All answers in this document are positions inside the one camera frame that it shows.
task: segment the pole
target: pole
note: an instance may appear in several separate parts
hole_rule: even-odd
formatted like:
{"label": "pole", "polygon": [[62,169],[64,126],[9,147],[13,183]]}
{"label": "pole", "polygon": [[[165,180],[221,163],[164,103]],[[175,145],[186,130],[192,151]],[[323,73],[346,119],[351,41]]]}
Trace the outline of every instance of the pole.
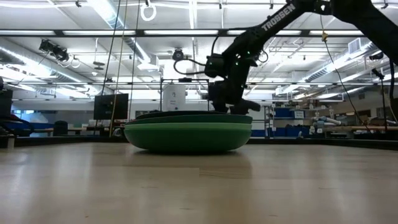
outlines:
{"label": "pole", "polygon": [[163,109],[162,109],[162,92],[163,92],[163,78],[160,79],[160,111],[163,111]]}
{"label": "pole", "polygon": [[386,129],[386,134],[387,134],[386,100],[384,99],[384,85],[383,85],[383,79],[381,79],[381,91],[382,91],[382,96],[383,96],[384,127],[385,127],[385,129]]}

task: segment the ceiling beam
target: ceiling beam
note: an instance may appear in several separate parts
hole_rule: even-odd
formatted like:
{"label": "ceiling beam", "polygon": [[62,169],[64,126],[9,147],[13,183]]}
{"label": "ceiling beam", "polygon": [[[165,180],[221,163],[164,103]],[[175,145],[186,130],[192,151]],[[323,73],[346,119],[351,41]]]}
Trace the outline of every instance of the ceiling beam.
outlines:
{"label": "ceiling beam", "polygon": [[[43,29],[0,29],[0,37],[62,37],[62,38],[95,38],[95,37],[236,37],[244,30],[228,29],[126,29],[115,33],[109,29],[75,29],[75,30],[43,30]],[[328,29],[332,37],[365,37],[358,30]],[[322,37],[320,29],[286,29],[275,37]]]}

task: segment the chair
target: chair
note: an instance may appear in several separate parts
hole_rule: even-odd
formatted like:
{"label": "chair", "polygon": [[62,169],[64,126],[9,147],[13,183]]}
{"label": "chair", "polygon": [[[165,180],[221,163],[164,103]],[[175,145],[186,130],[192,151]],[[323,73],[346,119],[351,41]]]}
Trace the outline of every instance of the chair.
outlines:
{"label": "chair", "polygon": [[54,123],[53,136],[68,135],[68,123],[66,121],[56,121]]}

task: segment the black monitor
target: black monitor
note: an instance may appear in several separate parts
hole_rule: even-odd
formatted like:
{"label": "black monitor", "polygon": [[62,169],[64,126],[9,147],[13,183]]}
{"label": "black monitor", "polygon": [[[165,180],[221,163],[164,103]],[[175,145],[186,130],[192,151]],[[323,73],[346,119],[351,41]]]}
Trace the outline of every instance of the black monitor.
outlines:
{"label": "black monitor", "polygon": [[12,105],[12,91],[0,91],[0,116],[10,116]]}
{"label": "black monitor", "polygon": [[[115,95],[96,96],[94,100],[94,119],[112,119],[113,103]],[[116,95],[116,107],[113,119],[127,119],[129,110],[129,95]]]}

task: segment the ceiling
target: ceiling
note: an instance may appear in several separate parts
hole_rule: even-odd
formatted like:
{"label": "ceiling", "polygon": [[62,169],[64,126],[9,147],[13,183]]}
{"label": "ceiling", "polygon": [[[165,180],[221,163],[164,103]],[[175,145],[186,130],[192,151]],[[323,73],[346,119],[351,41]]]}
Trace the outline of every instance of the ceiling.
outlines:
{"label": "ceiling", "polygon": [[[119,1],[113,1],[117,8]],[[223,9],[219,9],[219,0],[173,0],[173,1],[155,1],[151,4],[157,4],[157,14],[151,21],[142,19],[139,13],[137,3],[139,1],[121,1],[120,17],[124,19],[126,15],[126,27],[129,29],[227,29],[232,27],[249,27],[262,23],[268,15],[275,13],[285,3],[284,0],[274,0],[274,8],[270,8],[269,1],[266,0],[222,0]],[[379,6],[383,1],[372,1]],[[398,22],[396,15],[397,9],[394,7],[398,1],[389,0],[392,7],[381,10],[389,19]],[[109,25],[104,19],[89,5],[87,1],[80,1],[82,7],[74,6],[75,1],[68,0],[13,0],[0,2],[0,27],[2,29],[109,29]],[[152,9],[146,9],[145,15],[149,17]],[[331,16],[323,16],[325,29],[356,29],[351,24],[339,21]],[[320,16],[318,14],[306,13],[291,23],[286,29],[321,29]],[[142,71],[137,68],[141,63],[136,59],[129,57],[133,55],[132,50],[122,43],[123,40],[110,37],[98,38],[97,56],[95,58],[95,38],[66,38],[66,37],[3,37],[7,41],[15,43],[24,49],[45,57],[46,54],[39,50],[42,39],[48,39],[52,43],[68,49],[71,58],[75,56],[81,62],[80,66],[74,68],[69,66],[67,69],[75,72],[93,82],[102,82],[104,80],[105,70],[96,71],[93,62],[108,63],[108,52],[112,46],[110,62],[108,65],[107,76],[116,81],[116,76],[130,77],[133,74],[138,77],[137,82],[158,82],[160,80],[159,72]],[[329,37],[328,45],[332,56],[338,55],[348,48],[348,43],[353,41],[354,37]],[[221,37],[216,44],[215,52],[221,53],[234,40],[234,37]],[[182,48],[184,54],[195,55],[199,62],[206,62],[206,56],[211,53],[211,45],[214,37],[138,37],[137,43],[148,54],[157,55],[160,64],[163,65],[171,59],[171,52],[175,48]],[[308,71],[319,67],[330,59],[326,51],[325,44],[321,38],[313,37],[278,37],[272,39],[266,44],[269,60],[260,67],[253,68],[249,74],[250,82],[299,82]],[[56,60],[47,56],[51,60],[53,69],[57,69]],[[341,75],[348,77],[361,72],[369,66],[377,67],[382,62],[365,62],[366,59],[357,58],[351,63],[339,68]],[[192,71],[194,66],[186,64],[188,71]],[[351,82],[363,82],[368,75],[358,77]],[[337,82],[338,77],[332,72],[324,77],[320,77],[312,82]],[[137,85],[134,89],[157,89],[156,85]],[[256,90],[275,90],[277,85],[260,85]],[[121,86],[121,88],[130,89],[130,86]],[[316,91],[320,93],[326,91],[327,87],[317,87]],[[313,91],[311,89],[299,88],[296,94],[303,91]]]}

